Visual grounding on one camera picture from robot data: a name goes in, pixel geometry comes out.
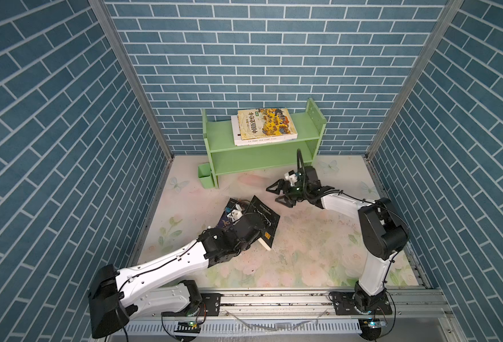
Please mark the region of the white book brown stripes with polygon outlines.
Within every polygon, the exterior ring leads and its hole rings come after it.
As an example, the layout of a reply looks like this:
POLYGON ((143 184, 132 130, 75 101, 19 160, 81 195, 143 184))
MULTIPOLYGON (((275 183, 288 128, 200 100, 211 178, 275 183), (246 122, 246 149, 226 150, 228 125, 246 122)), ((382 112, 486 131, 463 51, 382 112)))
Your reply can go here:
POLYGON ((250 145, 261 145, 267 143, 281 143, 285 141, 293 141, 298 138, 297 134, 293 135, 280 135, 280 136, 270 136, 266 138, 254 138, 244 140, 241 136, 240 126, 238 123, 237 116, 233 115, 231 117, 232 134, 234 138, 234 144, 237 147, 250 146, 250 145))

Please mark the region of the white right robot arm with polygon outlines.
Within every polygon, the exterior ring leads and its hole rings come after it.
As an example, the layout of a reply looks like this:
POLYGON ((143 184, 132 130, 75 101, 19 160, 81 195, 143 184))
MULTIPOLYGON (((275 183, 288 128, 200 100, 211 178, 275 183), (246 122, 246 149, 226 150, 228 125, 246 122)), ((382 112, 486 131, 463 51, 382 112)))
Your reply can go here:
POLYGON ((386 300, 386 279, 391 265, 410 239, 408 225, 397 214, 391 200, 359 199, 343 190, 324 186, 312 166, 286 173, 266 191, 277 195, 276 202, 289 208, 307 201, 320 209, 358 218, 368 255, 355 284, 354 307, 361 314, 377 310, 386 300))

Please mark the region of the yellow illustrated history book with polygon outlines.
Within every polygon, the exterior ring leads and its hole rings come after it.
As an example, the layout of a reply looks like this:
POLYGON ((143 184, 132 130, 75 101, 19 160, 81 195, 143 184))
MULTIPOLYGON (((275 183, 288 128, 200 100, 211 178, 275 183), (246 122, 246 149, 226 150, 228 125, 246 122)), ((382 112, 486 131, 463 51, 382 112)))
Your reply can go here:
POLYGON ((286 108, 257 108, 238 111, 238 123, 244 140, 297 134, 286 108))

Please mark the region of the black book yellow text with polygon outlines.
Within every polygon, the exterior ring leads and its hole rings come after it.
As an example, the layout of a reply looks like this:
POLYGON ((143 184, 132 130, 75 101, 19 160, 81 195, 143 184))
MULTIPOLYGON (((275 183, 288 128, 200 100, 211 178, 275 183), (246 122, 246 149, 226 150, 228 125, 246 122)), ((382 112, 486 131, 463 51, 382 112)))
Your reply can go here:
POLYGON ((259 241, 267 251, 271 251, 280 215, 265 205, 257 196, 254 196, 247 205, 243 218, 257 235, 254 241, 259 241))

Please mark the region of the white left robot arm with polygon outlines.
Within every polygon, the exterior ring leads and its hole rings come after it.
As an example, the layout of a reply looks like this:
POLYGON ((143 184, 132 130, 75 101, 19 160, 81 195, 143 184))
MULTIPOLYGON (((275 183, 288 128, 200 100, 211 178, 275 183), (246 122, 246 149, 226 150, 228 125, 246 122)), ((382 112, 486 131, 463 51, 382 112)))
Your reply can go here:
POLYGON ((247 213, 225 227, 209 227, 197 239, 168 255, 137 266, 97 270, 88 290, 91 334, 101 339, 124 329, 143 314, 149 292, 180 277, 228 262, 257 241, 265 228, 257 213, 247 213))

